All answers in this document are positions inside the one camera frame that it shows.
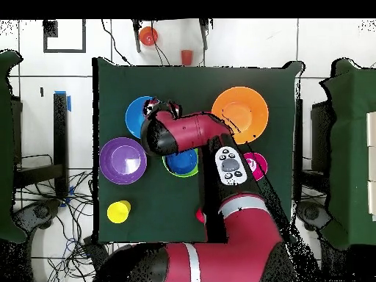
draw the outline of white stripe on robot arm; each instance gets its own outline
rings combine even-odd
[[[188,250],[189,266],[191,269],[191,282],[201,282],[200,261],[193,245],[183,242]]]
[[[222,212],[223,219],[229,217],[231,214],[243,209],[261,209],[269,213],[265,202],[259,197],[253,197],[250,195],[238,197],[226,202],[218,211],[218,214]]]

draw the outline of floor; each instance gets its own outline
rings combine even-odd
[[[209,49],[205,53],[205,66],[279,68],[288,61],[303,61],[306,66],[301,79],[304,106],[303,155],[310,158],[311,105],[327,99],[319,82],[329,77],[331,63],[339,57],[349,57],[362,67],[374,65],[375,21],[304,18],[214,19],[214,28],[209,27],[207,36]],[[58,37],[48,39],[48,48],[82,48],[82,21],[58,20],[58,23]],[[131,64],[160,64],[154,47],[141,45],[141,53],[136,52],[130,20],[104,20],[104,26],[114,36],[117,50],[126,56]],[[144,23],[143,26],[150,26],[150,23]],[[158,21],[154,23],[154,27],[159,33],[157,43],[171,65],[181,64],[181,49],[194,51],[193,66],[202,62],[203,46],[197,19]],[[68,112],[69,174],[74,176],[81,172],[89,173],[93,167],[91,58],[105,57],[116,64],[124,64],[115,51],[110,35],[104,31],[101,20],[86,22],[86,53],[43,53],[42,21],[0,21],[0,49],[3,48],[19,51],[23,57],[21,64],[10,71],[9,78],[13,94],[20,96],[23,101],[23,156],[45,153],[53,156],[53,94],[54,91],[66,91],[71,97],[71,111]],[[24,159],[22,165],[33,167],[48,163],[48,157],[41,156]],[[304,159],[303,165],[309,169],[310,160]],[[78,179],[79,176],[75,177],[71,186],[76,185]],[[76,188],[77,192],[90,196],[87,182],[81,183]],[[26,199],[33,196],[27,194],[27,191],[22,194],[18,192],[15,209],[19,209],[21,204],[28,204],[30,201]],[[71,204],[77,208],[79,202],[72,200]],[[65,226],[65,233],[71,238],[71,214],[67,207],[59,209],[58,215]],[[92,210],[91,205],[86,205],[84,213],[87,216],[80,217],[83,237],[92,233]],[[297,225],[315,257],[320,260],[317,235],[307,232],[301,222],[297,221]],[[118,247],[119,244],[116,243],[109,245],[109,251],[112,252]],[[59,220],[55,219],[52,226],[44,231],[37,231],[32,246],[35,282],[48,281],[53,270],[51,263],[56,265],[64,260],[69,254],[66,249],[67,240]],[[72,278],[65,282],[83,280]]]

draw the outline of red cup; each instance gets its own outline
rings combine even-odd
[[[181,62],[185,66],[190,66],[192,64],[193,51],[192,50],[181,50]]]

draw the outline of blue bowl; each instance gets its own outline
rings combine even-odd
[[[187,174],[191,172],[197,164],[198,158],[194,149],[182,153],[166,156],[166,163],[171,172],[175,174]]]
[[[142,108],[145,101],[153,99],[150,96],[142,96],[131,102],[126,110],[125,122],[128,130],[138,139],[141,138],[141,126],[145,120]]]

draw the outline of yellow cup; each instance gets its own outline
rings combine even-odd
[[[115,224],[120,224],[124,222],[131,211],[131,204],[126,201],[114,202],[107,209],[107,217],[109,220]]]

